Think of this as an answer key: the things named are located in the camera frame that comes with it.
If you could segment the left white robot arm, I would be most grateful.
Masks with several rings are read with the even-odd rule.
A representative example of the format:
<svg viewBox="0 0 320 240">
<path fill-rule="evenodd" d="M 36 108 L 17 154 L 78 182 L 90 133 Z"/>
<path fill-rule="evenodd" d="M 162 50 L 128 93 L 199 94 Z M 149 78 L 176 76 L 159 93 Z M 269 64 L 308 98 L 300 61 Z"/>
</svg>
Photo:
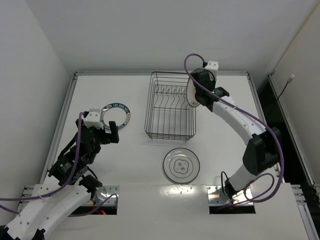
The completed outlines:
<svg viewBox="0 0 320 240">
<path fill-rule="evenodd" d="M 119 142 L 116 123 L 109 122 L 109 133 L 99 120 L 79 117 L 75 123 L 77 133 L 62 149 L 43 183 L 30 197 L 23 198 L 27 205 L 16 217 L 0 227 L 2 240 L 45 240 L 66 218 L 75 217 L 74 211 L 83 204 L 93 202 L 87 212 L 90 215 L 111 198 L 118 203 L 117 194 L 109 194 L 95 176 L 86 173 L 102 145 Z"/>
</svg>

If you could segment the orange sunburst plate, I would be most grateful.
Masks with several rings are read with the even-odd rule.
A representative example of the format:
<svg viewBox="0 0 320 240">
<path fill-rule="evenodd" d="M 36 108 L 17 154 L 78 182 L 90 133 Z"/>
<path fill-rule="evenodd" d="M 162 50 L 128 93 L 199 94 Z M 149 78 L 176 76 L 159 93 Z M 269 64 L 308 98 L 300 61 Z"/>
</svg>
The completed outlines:
<svg viewBox="0 0 320 240">
<path fill-rule="evenodd" d="M 196 100 L 196 87 L 194 86 L 194 83 L 191 80 L 191 78 L 188 79 L 186 86 L 186 99 L 188 104 L 192 108 L 196 108 L 200 105 L 200 103 Z"/>
</svg>

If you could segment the black rim flower plate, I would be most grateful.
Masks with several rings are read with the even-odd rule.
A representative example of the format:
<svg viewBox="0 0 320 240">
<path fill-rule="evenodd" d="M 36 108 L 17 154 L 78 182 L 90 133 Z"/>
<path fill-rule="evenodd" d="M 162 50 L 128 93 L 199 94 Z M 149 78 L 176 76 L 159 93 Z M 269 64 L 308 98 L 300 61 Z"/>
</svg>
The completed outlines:
<svg viewBox="0 0 320 240">
<path fill-rule="evenodd" d="M 197 155 L 187 148 L 174 148 L 162 162 L 163 173 L 175 184 L 189 184 L 199 175 L 201 165 Z"/>
</svg>

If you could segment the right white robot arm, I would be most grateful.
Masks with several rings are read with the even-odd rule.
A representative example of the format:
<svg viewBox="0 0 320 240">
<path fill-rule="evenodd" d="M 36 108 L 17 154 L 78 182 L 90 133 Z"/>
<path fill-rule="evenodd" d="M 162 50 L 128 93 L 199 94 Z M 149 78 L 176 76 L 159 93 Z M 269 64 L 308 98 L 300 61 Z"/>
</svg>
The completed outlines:
<svg viewBox="0 0 320 240">
<path fill-rule="evenodd" d="M 223 87 L 216 87 L 217 70 L 197 68 L 188 74 L 187 101 L 192 107 L 199 105 L 223 119 L 243 140 L 246 149 L 242 165 L 228 177 L 219 190 L 223 203 L 246 189 L 278 162 L 283 163 L 280 144 L 281 133 L 277 128 L 264 125 L 250 113 L 240 109 Z"/>
</svg>

